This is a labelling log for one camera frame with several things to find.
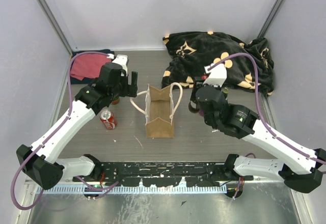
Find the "brown canvas bag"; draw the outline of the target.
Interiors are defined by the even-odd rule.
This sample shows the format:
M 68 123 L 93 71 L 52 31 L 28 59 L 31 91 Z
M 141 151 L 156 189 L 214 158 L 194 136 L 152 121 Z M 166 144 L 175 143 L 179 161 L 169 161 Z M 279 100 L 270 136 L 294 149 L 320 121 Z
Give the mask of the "brown canvas bag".
M 151 85 L 137 93 L 145 95 L 145 109 L 141 109 L 130 98 L 133 107 L 145 116 L 147 138 L 173 138 L 175 136 L 174 114 L 183 97 L 182 86 L 174 82 L 159 90 Z

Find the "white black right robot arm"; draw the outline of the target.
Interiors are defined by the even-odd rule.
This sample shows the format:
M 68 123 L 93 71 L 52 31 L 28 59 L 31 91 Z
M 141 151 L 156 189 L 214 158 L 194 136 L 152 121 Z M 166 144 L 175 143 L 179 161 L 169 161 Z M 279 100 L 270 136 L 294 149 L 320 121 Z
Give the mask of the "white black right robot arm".
M 202 80 L 195 82 L 191 102 L 202 112 L 206 125 L 274 156 L 274 159 L 258 159 L 229 154 L 223 168 L 227 179 L 269 178 L 283 181 L 287 187 L 301 193 L 310 193 L 321 185 L 323 172 L 319 168 L 325 161 L 325 150 L 312 150 L 286 137 L 280 138 L 276 130 L 264 125 L 257 113 L 243 105 L 228 103 L 221 89 Z

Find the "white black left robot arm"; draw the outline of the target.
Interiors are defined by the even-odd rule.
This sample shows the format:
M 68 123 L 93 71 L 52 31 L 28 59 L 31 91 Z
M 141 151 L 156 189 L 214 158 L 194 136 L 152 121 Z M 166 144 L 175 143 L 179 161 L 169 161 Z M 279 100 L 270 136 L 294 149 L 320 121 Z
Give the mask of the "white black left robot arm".
M 60 159 L 59 155 L 77 132 L 118 97 L 136 97 L 138 73 L 128 75 L 121 64 L 106 63 L 99 77 L 83 87 L 65 114 L 30 146 L 21 145 L 16 155 L 22 172 L 44 190 L 61 180 L 85 176 L 90 181 L 101 178 L 102 163 L 90 154 Z

